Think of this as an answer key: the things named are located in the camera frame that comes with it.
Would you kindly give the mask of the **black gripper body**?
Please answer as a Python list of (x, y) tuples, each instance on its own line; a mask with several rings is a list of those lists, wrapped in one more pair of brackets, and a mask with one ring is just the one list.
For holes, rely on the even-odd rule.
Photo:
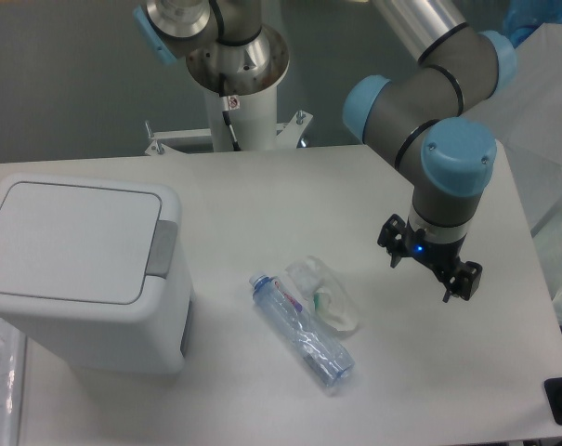
[(399, 232), (396, 244), (396, 263), (412, 258), (430, 269), (439, 280), (449, 280), (463, 264), (460, 258), (465, 237), (451, 243), (428, 241), (422, 230), (414, 232), (409, 226)]

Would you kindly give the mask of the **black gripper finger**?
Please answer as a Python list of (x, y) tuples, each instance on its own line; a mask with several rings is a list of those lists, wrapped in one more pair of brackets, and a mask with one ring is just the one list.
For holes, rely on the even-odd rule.
[(406, 224), (404, 220), (393, 214), (383, 225), (377, 244), (384, 247), (390, 255), (390, 267), (395, 268), (403, 257), (407, 256)]
[(469, 301), (479, 287), (483, 268), (473, 261), (460, 262), (455, 271), (445, 278), (445, 293), (442, 298), (448, 303), (452, 297)]

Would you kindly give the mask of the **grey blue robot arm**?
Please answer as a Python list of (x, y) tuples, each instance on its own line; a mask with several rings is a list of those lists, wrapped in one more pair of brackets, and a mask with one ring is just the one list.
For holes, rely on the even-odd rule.
[[(402, 82), (364, 78), (342, 111), (346, 128), (413, 187), (408, 217), (389, 218), (378, 244), (393, 264), (410, 257), (430, 269), (446, 297), (469, 299), (482, 268), (460, 251), (497, 142), (464, 114), (511, 82), (516, 52), (503, 35), (473, 30), (449, 1), (379, 1), (376, 8), (419, 67)], [(258, 109), (253, 99), (275, 91), (289, 57), (260, 2), (144, 1), (133, 16), (163, 64), (185, 60), (210, 102), (217, 151), (275, 146), (276, 109)]]

